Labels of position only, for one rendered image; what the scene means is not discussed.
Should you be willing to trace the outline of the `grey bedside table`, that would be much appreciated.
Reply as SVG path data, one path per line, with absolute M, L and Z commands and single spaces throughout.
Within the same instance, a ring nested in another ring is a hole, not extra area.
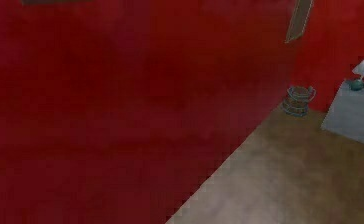
M 364 144 L 364 89 L 352 91 L 344 81 L 329 107 L 321 128 Z

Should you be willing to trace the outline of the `teal lamp with white shade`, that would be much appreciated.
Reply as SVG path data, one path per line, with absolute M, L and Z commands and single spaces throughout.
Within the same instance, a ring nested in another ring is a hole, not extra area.
M 353 91 L 364 89 L 364 59 L 353 68 L 352 72 L 358 75 L 358 78 L 352 81 L 350 89 Z

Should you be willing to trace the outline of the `brown framed wall picture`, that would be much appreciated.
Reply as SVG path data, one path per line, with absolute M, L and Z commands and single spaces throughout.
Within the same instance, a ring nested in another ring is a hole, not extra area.
M 296 0 L 286 34 L 286 44 L 299 39 L 304 35 L 313 3 L 314 0 Z

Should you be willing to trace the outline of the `dark framed wall picture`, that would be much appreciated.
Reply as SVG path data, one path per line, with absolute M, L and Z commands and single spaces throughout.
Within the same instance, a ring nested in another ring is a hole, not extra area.
M 40 5 L 40 4 L 58 4 L 58 3 L 73 3 L 87 2 L 92 0 L 20 0 L 22 5 Z

